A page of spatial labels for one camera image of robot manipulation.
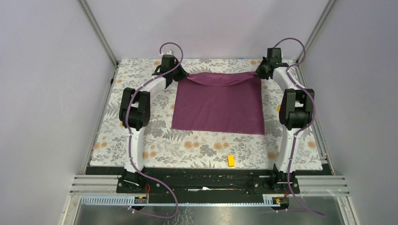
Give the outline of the purple satin napkin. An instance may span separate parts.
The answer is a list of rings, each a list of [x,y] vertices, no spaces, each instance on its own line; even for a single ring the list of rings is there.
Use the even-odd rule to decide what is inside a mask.
[[[254,72],[191,74],[178,82],[171,127],[263,135],[261,88]]]

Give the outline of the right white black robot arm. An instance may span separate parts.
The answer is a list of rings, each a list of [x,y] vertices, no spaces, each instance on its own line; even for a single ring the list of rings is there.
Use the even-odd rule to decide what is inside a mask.
[[[313,123],[314,90],[302,86],[289,70],[289,65],[282,62],[282,50],[277,47],[267,49],[255,70],[257,77],[274,80],[283,91],[279,110],[283,128],[280,154],[268,178],[253,180],[256,193],[299,193],[295,161],[302,133]]]

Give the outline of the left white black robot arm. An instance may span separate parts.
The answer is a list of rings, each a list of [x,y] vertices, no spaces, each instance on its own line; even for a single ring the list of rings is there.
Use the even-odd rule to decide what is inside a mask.
[[[139,193],[149,190],[144,174],[144,136],[151,117],[151,98],[166,89],[172,82],[188,76],[181,61],[174,55],[165,54],[156,67],[152,78],[136,89],[125,88],[119,110],[119,120],[127,133],[127,160],[118,179],[118,193]]]

